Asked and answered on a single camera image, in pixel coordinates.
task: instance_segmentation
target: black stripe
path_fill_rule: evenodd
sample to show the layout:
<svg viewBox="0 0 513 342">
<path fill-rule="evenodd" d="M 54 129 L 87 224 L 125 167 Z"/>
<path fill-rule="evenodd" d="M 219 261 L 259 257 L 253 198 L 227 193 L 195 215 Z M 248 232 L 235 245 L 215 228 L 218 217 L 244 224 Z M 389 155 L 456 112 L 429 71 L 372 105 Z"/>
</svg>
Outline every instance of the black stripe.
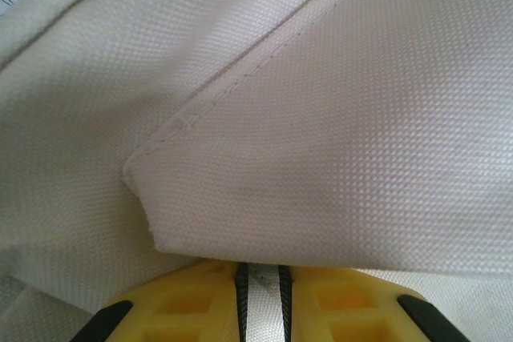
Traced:
<svg viewBox="0 0 513 342">
<path fill-rule="evenodd" d="M 248 326 L 248 264 L 239 264 L 235 274 L 235 290 L 237 298 L 237 318 L 239 320 L 240 342 L 246 341 L 246 328 Z"/>
<path fill-rule="evenodd" d="M 122 300 L 102 308 L 80 329 L 71 342 L 104 342 L 132 308 L 132 302 Z"/>
<path fill-rule="evenodd" d="M 398 303 L 430 342 L 470 342 L 432 304 L 414 296 L 402 295 Z"/>
<path fill-rule="evenodd" d="M 287 266 L 278 266 L 280 274 L 281 312 L 283 313 L 283 331 L 285 342 L 292 338 L 292 276 Z"/>
</svg>

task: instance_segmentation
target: seam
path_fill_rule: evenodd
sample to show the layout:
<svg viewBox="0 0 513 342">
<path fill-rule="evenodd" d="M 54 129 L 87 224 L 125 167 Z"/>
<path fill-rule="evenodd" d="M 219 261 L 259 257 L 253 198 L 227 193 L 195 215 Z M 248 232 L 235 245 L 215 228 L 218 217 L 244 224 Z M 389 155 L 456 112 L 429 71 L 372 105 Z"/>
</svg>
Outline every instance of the seam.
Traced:
<svg viewBox="0 0 513 342">
<path fill-rule="evenodd" d="M 167 122 L 165 122 L 157 131 L 151 136 L 151 138 L 143 144 L 143 146 L 136 150 L 127 160 L 123 167 L 123 180 L 124 182 L 135 192 L 136 187 L 133 183 L 133 178 L 131 176 L 130 167 L 133 163 L 135 163 L 139 158 L 142 158 L 144 156 L 149 156 L 155 151 L 157 151 L 159 148 L 165 145 L 165 143 L 178 135 L 181 132 L 189 132 L 193 128 L 193 126 L 199 122 L 208 112 L 212 110 L 215 105 L 226 98 L 228 95 L 230 95 L 234 90 L 240 87 L 240 85 L 245 84 L 249 78 L 251 78 L 256 72 L 264 68 L 269 62 L 275 59 L 276 56 L 279 55 L 279 53 L 286 48 L 289 44 L 291 44 L 295 39 L 299 38 L 306 30 L 311 28 L 312 26 L 319 23 L 332 9 L 336 8 L 343 0 L 337 0 L 332 6 L 327 7 L 326 10 L 321 12 L 319 15 L 317 15 L 312 22 L 309 22 L 305 24 L 301 29 L 299 29 L 298 32 L 295 34 L 291 34 L 291 36 L 287 37 L 282 43 L 278 44 L 276 47 L 274 47 L 270 54 L 265 55 L 262 59 L 256 62 L 256 65 L 252 67 L 251 70 L 245 71 L 243 74 L 241 74 L 239 77 L 236 78 L 235 81 L 232 81 L 227 84 L 227 86 L 224 88 L 223 92 L 220 93 L 220 95 L 217 95 L 213 100 L 206 103 L 205 106 L 200 108 L 195 113 L 192 113 L 188 116 L 181 116 L 186 115 L 183 114 L 182 111 L 178 111 L 176 114 L 174 114 Z M 280 27 L 275 29 L 274 31 L 279 30 L 280 28 L 284 27 L 286 23 L 282 24 Z M 202 87 L 202 90 L 208 89 L 208 86 Z M 179 122 L 179 124 L 176 125 L 172 130 L 168 130 L 170 126 L 173 125 L 173 123 Z"/>
<path fill-rule="evenodd" d="M 257 48 L 261 43 L 263 43 L 267 38 L 269 38 L 276 30 L 279 30 L 284 24 L 286 24 L 290 19 L 294 18 L 297 13 L 304 8 L 308 3 L 312 0 L 305 0 L 299 6 L 297 6 L 290 14 L 285 16 L 282 20 L 280 20 L 273 28 L 269 31 L 265 32 L 260 38 L 258 38 L 254 43 L 252 43 L 246 50 L 243 50 L 234 60 L 232 60 L 227 66 L 224 66 L 219 71 L 217 71 L 209 80 L 204 82 L 198 90 L 194 91 L 192 95 L 187 99 L 187 101 L 183 104 L 187 104 L 190 100 L 194 99 L 196 95 L 200 94 L 205 88 L 214 83 L 218 78 L 222 77 L 230 68 L 235 66 L 242 58 L 244 58 L 247 54 L 249 54 L 253 49 Z"/>
<path fill-rule="evenodd" d="M 8 57 L 3 66 L 0 66 L 0 74 L 17 58 L 19 58 L 27 49 L 30 48 L 34 43 L 36 43 L 50 28 L 55 26 L 66 14 L 68 14 L 71 10 L 73 10 L 78 4 L 83 2 L 84 0 L 74 0 L 70 5 L 65 7 L 53 20 L 48 22 L 46 26 L 44 26 L 39 32 L 37 32 L 32 38 L 28 40 L 24 45 L 22 45 L 16 52 L 14 52 L 10 57 Z"/>
<path fill-rule="evenodd" d="M 18 280 L 16 278 L 12 277 L 12 276 L 4 276 L 4 278 L 8 278 L 8 279 L 11 279 L 11 280 L 16 280 L 17 282 L 19 282 L 23 286 L 22 286 L 21 290 L 16 292 L 15 297 L 10 300 L 10 302 L 7 305 L 6 309 L 2 313 L 0 313 L 0 319 L 5 317 L 6 315 L 9 315 L 10 312 L 13 311 L 12 309 L 14 308 L 16 303 L 19 302 L 24 297 L 25 293 L 28 290 L 30 290 L 30 287 L 27 284 L 23 283 L 21 280 Z"/>
</svg>

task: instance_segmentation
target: off-white fabric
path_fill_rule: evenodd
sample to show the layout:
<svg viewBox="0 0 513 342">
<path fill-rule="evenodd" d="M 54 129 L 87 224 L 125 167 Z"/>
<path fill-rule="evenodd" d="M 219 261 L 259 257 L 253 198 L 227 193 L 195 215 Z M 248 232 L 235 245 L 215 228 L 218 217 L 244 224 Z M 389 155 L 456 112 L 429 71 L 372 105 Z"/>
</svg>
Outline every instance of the off-white fabric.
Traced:
<svg viewBox="0 0 513 342">
<path fill-rule="evenodd" d="M 67 340 L 87 315 L 57 326 L 59 301 L 95 312 L 211 256 L 422 271 L 388 277 L 506 342 L 512 17 L 513 0 L 20 0 L 0 20 L 0 272 L 27 290 L 1 285 L 0 340 Z"/>
<path fill-rule="evenodd" d="M 157 248 L 513 276 L 513 0 L 317 3 L 128 161 Z"/>
</svg>

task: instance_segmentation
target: canvas bag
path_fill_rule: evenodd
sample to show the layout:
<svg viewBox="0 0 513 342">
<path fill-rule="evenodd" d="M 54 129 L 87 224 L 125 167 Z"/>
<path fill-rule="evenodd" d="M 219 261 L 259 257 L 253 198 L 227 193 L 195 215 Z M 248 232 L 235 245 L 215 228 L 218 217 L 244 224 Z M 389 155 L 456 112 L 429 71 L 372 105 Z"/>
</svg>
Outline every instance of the canvas bag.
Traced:
<svg viewBox="0 0 513 342">
<path fill-rule="evenodd" d="M 512 14 L 20 0 L 0 19 L 0 337 L 67 340 L 209 257 L 373 269 L 509 340 Z"/>
</svg>

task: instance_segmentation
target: square hole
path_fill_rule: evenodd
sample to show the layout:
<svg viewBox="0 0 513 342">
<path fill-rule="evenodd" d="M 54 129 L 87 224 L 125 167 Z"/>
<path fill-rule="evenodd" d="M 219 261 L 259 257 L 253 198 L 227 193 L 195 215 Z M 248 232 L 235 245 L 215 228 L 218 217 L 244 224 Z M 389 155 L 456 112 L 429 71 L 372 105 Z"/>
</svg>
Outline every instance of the square hole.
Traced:
<svg viewBox="0 0 513 342">
<path fill-rule="evenodd" d="M 315 295 L 323 312 L 375 307 L 370 296 L 358 286 L 325 285 L 319 287 Z"/>
<path fill-rule="evenodd" d="M 199 330 L 149 328 L 144 331 L 143 342 L 198 342 Z"/>
<path fill-rule="evenodd" d="M 384 319 L 354 319 L 329 326 L 333 342 L 398 342 Z"/>
<path fill-rule="evenodd" d="M 166 296 L 157 314 L 206 313 L 210 309 L 213 294 L 200 288 L 176 290 Z"/>
</svg>

